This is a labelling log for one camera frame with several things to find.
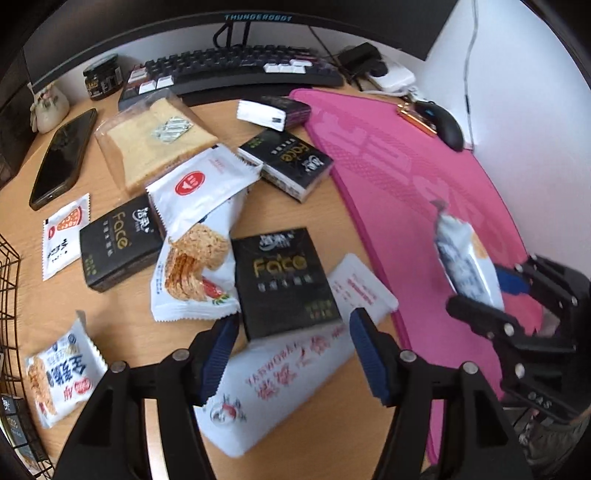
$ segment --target jar lid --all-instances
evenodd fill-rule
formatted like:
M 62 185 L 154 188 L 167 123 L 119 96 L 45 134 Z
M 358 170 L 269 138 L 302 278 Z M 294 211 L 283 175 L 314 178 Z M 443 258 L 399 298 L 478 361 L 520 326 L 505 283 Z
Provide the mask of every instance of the jar lid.
M 84 75 L 85 77 L 88 75 L 91 75 L 93 73 L 95 73 L 97 70 L 102 70 L 106 67 L 114 67 L 116 62 L 117 62 L 117 58 L 119 57 L 119 55 L 117 55 L 116 53 L 112 53 L 111 55 L 107 55 L 106 57 L 92 63 L 91 65 L 88 65 L 84 71 L 82 71 L 82 75 Z

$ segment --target white wall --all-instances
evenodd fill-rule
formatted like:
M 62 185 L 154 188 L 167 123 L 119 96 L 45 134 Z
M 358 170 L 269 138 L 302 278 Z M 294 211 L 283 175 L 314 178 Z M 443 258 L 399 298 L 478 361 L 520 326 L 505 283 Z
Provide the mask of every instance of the white wall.
M 591 275 L 591 91 L 560 41 L 519 0 L 478 0 L 470 101 L 475 154 L 511 211 L 531 252 Z M 471 0 L 460 0 L 426 61 L 378 45 L 417 76 L 425 95 L 467 132 L 463 66 L 472 35 Z M 212 46 L 219 25 L 143 38 L 117 51 L 123 65 Z M 362 39 L 316 29 L 333 52 Z M 235 28 L 235 42 L 242 35 Z M 307 27 L 254 23 L 251 44 L 320 48 Z M 60 79 L 74 101 L 85 98 L 82 70 Z

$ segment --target black cable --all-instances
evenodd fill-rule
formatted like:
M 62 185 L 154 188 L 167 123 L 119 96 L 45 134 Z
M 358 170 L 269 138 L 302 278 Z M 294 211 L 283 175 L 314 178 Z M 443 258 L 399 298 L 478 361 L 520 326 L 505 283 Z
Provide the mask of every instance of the black cable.
M 248 34 L 250 32 L 251 32 L 251 22 L 248 21 L 244 25 L 244 33 L 242 34 L 242 46 L 243 47 L 246 47 L 246 44 L 248 43 Z
M 232 32 L 234 31 L 234 22 L 228 23 L 228 34 L 226 35 L 226 48 L 232 46 Z
M 224 30 L 225 30 L 225 29 L 227 29 L 227 28 L 228 28 L 228 23 L 224 23 L 224 24 L 223 24 L 223 25 L 220 27 L 220 29 L 219 29 L 217 32 L 215 32 L 215 33 L 213 34 L 213 38 L 212 38 L 212 40 L 213 40 L 213 45 L 214 45 L 216 48 L 221 48 L 221 47 L 220 47 L 220 44 L 217 42 L 217 39 L 218 39 L 218 38 L 219 38 L 219 36 L 220 36 L 220 35 L 221 35 L 221 34 L 224 32 Z
M 472 17 L 474 18 L 474 30 L 472 31 L 472 38 L 468 45 L 468 51 L 466 53 L 466 61 L 464 62 L 464 98 L 466 99 L 466 113 L 468 117 L 468 131 L 470 134 L 470 143 L 472 144 L 472 151 L 474 152 L 474 134 L 472 132 L 472 112 L 470 111 L 470 96 L 468 93 L 468 75 L 470 73 L 470 57 L 472 55 L 472 49 L 478 36 L 478 3 L 477 0 L 472 0 Z
M 330 52 L 330 50 L 326 47 L 326 45 L 324 44 L 324 42 L 320 39 L 320 37 L 316 34 L 316 32 L 314 31 L 314 29 L 311 26 L 308 25 L 308 29 L 310 30 L 310 32 L 312 33 L 312 35 L 314 35 L 314 37 L 316 38 L 316 40 L 318 41 L 318 43 L 320 45 L 322 45 L 322 48 L 325 50 L 325 52 L 328 54 L 328 56 L 332 60 L 333 65 L 339 69 L 339 72 L 342 75 L 344 75 L 345 78 L 347 78 L 347 82 L 349 84 L 351 82 L 355 82 L 355 85 L 357 86 L 357 88 L 359 89 L 359 91 L 362 92 L 363 90 L 361 89 L 361 84 L 359 83 L 359 80 L 357 79 L 357 77 L 349 75 L 349 73 L 344 70 L 344 68 L 342 67 L 342 65 L 339 63 L 338 59 L 335 58 L 335 56 Z
M 226 35 L 226 47 L 227 47 L 227 48 L 230 48 L 230 46 L 232 46 L 232 30 L 233 30 L 233 28 L 234 28 L 234 22 L 226 22 L 226 23 L 224 23 L 224 24 L 223 24 L 223 25 L 220 27 L 220 29 L 219 29 L 217 32 L 215 32 L 215 33 L 213 34 L 213 38 L 212 38 L 212 40 L 213 40 L 213 45 L 214 45 L 216 48 L 221 48 L 221 47 L 220 47 L 220 44 L 217 42 L 217 39 L 219 38 L 219 36 L 220 36 L 220 35 L 221 35 L 221 34 L 222 34 L 222 33 L 223 33 L 225 30 L 227 30 L 227 31 L 228 31 L 228 33 L 227 33 L 227 35 Z

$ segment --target smartphone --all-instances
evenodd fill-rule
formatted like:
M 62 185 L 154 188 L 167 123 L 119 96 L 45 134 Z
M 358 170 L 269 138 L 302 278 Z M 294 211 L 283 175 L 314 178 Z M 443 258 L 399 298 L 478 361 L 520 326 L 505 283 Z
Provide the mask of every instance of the smartphone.
M 33 210 L 39 210 L 76 184 L 97 117 L 96 109 L 92 108 L 53 135 L 29 199 Z

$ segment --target mouse cable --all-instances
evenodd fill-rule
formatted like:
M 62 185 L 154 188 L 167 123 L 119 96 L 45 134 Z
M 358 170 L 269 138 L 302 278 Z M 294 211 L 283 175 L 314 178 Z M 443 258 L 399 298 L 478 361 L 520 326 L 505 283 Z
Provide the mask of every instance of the mouse cable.
M 470 143 L 472 144 L 472 152 L 474 152 L 474 134 L 472 132 L 472 112 L 470 111 L 470 95 L 468 93 L 468 75 L 470 73 L 470 57 L 472 55 L 472 49 L 478 36 L 478 3 L 477 0 L 472 0 L 472 17 L 474 19 L 474 30 L 472 31 L 472 38 L 468 45 L 468 51 L 466 53 L 466 61 L 464 62 L 464 98 L 466 100 L 466 113 L 468 118 L 468 131 L 470 133 Z
M 327 48 L 327 46 L 324 44 L 324 42 L 320 39 L 320 37 L 314 31 L 314 29 L 309 25 L 307 25 L 307 27 L 310 30 L 310 32 L 312 33 L 312 35 L 314 35 L 314 37 L 318 41 L 318 43 L 320 45 L 322 45 L 322 48 L 325 50 L 325 52 L 328 54 L 328 56 L 332 60 L 333 65 L 339 69 L 340 74 L 344 75 L 344 77 L 346 78 L 346 80 L 349 84 L 351 83 L 351 81 L 355 82 L 355 85 L 357 86 L 359 91 L 362 92 L 363 90 L 361 88 L 361 84 L 359 83 L 359 80 L 355 76 L 351 76 L 347 72 L 345 72 L 344 68 L 339 63 L 338 59 L 330 52 L 330 50 Z

